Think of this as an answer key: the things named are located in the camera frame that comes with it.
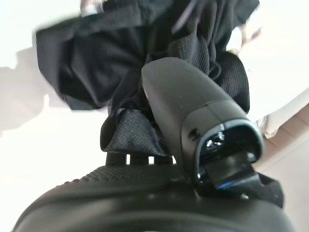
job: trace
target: black clothing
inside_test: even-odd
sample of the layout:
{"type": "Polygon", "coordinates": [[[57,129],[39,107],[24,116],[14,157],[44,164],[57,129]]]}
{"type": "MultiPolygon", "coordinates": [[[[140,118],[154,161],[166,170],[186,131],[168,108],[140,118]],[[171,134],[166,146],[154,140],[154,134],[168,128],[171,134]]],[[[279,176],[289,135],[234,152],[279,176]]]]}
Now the black clothing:
{"type": "MultiPolygon", "coordinates": [[[[121,124],[123,115],[144,117],[149,122],[147,142],[154,136],[154,120],[140,84],[140,71],[155,59],[177,57],[187,61],[249,111],[246,72],[239,58],[225,48],[231,31],[244,24],[258,4],[258,0],[110,0],[104,4],[104,13],[38,31],[39,68],[71,109],[108,105],[110,117],[102,128],[114,125],[102,131],[101,147],[104,151],[123,151],[119,144],[107,143],[114,135],[119,136],[119,130],[126,130],[121,124]]],[[[132,151],[164,155],[164,149],[158,147],[161,140],[157,135],[155,151],[137,144],[132,151]]],[[[136,140],[129,141],[125,145],[128,153],[136,140]]]]}

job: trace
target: black textured surface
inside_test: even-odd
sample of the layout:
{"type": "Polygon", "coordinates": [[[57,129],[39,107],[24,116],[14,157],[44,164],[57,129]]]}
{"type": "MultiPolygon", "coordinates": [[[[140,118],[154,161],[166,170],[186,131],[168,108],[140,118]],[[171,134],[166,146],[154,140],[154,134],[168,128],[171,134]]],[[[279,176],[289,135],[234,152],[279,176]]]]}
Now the black textured surface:
{"type": "Polygon", "coordinates": [[[259,1],[195,1],[183,17],[189,2],[111,0],[102,14],[42,29],[36,34],[40,71],[71,109],[101,108],[113,98],[114,112],[147,105],[139,80],[151,60],[181,58],[216,79],[231,31],[259,1]],[[182,26],[172,32],[179,20],[182,26]]]}

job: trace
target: black plastic device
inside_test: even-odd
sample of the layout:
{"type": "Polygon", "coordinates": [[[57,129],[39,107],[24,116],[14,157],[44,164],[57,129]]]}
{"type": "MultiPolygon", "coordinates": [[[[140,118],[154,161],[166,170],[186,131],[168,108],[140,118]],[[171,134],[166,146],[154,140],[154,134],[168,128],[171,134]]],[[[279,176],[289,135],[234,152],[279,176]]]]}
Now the black plastic device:
{"type": "Polygon", "coordinates": [[[295,232],[280,184],[251,166],[263,139],[235,102],[177,58],[141,74],[177,165],[99,167],[42,195],[13,232],[295,232]]]}

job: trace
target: black fabric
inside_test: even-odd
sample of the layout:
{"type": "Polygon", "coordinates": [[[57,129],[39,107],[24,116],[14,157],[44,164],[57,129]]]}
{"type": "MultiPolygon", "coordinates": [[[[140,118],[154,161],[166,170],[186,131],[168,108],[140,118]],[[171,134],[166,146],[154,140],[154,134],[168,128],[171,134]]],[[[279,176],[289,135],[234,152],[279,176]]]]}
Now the black fabric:
{"type": "Polygon", "coordinates": [[[181,58],[216,81],[247,112],[245,70],[225,47],[233,28],[245,23],[258,4],[258,0],[109,0],[104,13],[38,31],[39,68],[71,109],[109,106],[102,150],[164,156],[168,151],[154,130],[140,83],[141,68],[159,58],[181,58]]]}

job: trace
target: white surface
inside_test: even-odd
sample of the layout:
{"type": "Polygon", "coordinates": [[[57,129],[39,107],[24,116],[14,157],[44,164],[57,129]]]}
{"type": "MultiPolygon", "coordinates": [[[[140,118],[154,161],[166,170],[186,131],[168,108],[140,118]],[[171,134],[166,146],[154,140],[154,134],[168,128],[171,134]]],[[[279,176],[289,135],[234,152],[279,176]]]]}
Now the white surface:
{"type": "Polygon", "coordinates": [[[72,112],[41,77],[32,31],[79,0],[0,1],[0,232],[37,197],[105,164],[99,134],[107,112],[72,112]]]}
{"type": "MultiPolygon", "coordinates": [[[[263,36],[240,55],[253,73],[252,120],[276,111],[309,86],[307,32],[301,27],[306,9],[290,1],[267,2],[271,8],[263,36]]],[[[31,48],[38,25],[78,11],[79,0],[0,2],[1,232],[8,232],[46,190],[105,162],[99,130],[106,111],[71,112],[41,77],[31,48]]]]}
{"type": "Polygon", "coordinates": [[[258,120],[309,87],[309,43],[302,0],[261,0],[262,34],[239,55],[248,72],[251,110],[258,120]]]}

